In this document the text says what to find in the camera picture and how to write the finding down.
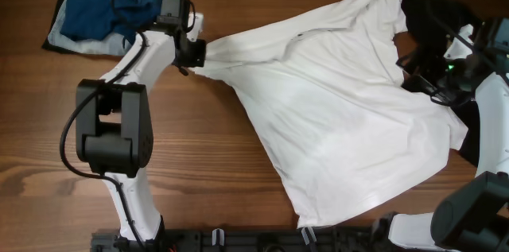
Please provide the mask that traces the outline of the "white Puma t-shirt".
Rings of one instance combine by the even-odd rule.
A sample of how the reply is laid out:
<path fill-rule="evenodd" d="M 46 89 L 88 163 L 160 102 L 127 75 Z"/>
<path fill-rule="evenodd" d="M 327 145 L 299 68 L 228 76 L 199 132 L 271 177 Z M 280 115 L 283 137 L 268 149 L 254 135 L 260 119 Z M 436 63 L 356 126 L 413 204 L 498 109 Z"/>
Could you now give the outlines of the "white Puma t-shirt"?
<path fill-rule="evenodd" d="M 231 86 L 298 217 L 326 227 L 442 170 L 467 126 L 402 87 L 402 0 L 343 0 L 208 44 L 198 74 Z"/>

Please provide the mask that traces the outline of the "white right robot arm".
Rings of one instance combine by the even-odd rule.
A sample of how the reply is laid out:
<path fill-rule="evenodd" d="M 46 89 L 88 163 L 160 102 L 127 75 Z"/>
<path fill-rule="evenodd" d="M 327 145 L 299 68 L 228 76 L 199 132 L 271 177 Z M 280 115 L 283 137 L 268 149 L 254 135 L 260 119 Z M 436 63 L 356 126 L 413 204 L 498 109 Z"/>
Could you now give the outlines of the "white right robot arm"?
<path fill-rule="evenodd" d="M 508 20 L 480 28 L 471 50 L 487 68 L 471 78 L 480 118 L 476 176 L 432 213 L 392 214 L 371 229 L 371 251 L 506 251 L 508 219 Z"/>

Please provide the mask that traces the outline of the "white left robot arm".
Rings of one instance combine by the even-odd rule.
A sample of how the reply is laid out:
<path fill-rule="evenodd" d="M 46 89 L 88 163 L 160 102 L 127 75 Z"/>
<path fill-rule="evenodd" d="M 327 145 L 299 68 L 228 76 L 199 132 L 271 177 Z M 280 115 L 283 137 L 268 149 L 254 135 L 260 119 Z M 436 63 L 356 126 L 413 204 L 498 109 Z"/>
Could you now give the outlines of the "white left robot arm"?
<path fill-rule="evenodd" d="M 161 0 L 153 24 L 138 34 L 121 61 L 100 79 L 83 79 L 76 89 L 76 154 L 113 199 L 120 228 L 93 250 L 167 251 L 164 221 L 155 208 L 146 166 L 153 151 L 148 95 L 170 66 L 186 76 L 204 64 L 206 43 L 198 35 L 203 16 L 190 0 Z"/>

